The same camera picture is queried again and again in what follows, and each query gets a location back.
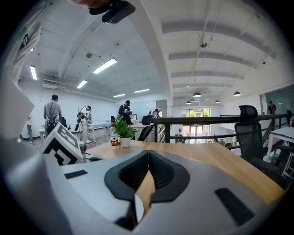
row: man in gray shirt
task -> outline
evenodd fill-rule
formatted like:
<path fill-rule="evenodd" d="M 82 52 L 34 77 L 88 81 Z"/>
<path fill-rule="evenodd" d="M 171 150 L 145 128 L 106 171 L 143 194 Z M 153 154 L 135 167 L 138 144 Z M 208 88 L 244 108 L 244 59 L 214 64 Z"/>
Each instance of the man in gray shirt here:
<path fill-rule="evenodd" d="M 52 100 L 45 104 L 44 106 L 44 118 L 45 118 L 45 136 L 50 134 L 50 132 L 53 130 L 53 128 L 58 124 L 58 122 L 61 122 L 62 114 L 61 114 L 61 108 L 58 102 L 58 96 L 53 95 Z"/>

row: black and white marker board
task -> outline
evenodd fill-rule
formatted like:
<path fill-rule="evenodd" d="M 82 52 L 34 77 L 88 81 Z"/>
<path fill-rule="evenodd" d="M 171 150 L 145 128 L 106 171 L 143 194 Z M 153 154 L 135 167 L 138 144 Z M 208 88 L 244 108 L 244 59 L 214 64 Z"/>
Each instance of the black and white marker board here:
<path fill-rule="evenodd" d="M 40 151 L 54 155 L 59 165 L 83 162 L 78 138 L 60 123 L 48 135 Z"/>

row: small bottle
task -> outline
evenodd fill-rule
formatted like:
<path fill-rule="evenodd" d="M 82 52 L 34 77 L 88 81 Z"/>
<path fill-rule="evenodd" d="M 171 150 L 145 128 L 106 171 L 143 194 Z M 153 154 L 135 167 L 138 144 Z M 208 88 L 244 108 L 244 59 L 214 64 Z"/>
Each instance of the small bottle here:
<path fill-rule="evenodd" d="M 119 141 L 118 141 L 118 135 L 114 133 L 115 132 L 114 124 L 111 124 L 111 128 L 109 130 L 110 130 L 110 142 L 111 142 L 112 149 L 113 150 L 118 149 Z"/>

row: white flower pot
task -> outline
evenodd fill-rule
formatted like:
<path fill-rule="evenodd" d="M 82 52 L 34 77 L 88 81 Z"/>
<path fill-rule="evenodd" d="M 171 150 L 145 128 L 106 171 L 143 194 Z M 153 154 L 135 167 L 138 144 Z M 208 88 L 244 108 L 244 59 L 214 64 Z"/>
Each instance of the white flower pot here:
<path fill-rule="evenodd" d="M 121 146 L 123 148 L 128 148 L 130 146 L 130 137 L 129 138 L 120 138 Z"/>

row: potted plant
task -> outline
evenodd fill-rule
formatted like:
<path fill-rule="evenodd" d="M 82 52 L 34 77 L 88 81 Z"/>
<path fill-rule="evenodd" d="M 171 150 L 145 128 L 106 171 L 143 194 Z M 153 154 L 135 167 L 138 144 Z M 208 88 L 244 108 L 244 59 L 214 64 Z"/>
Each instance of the potted plant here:
<path fill-rule="evenodd" d="M 130 139 L 134 137 L 134 130 L 127 126 L 127 123 L 120 118 L 115 124 L 115 132 L 120 137 L 121 146 L 128 148 L 130 146 Z"/>

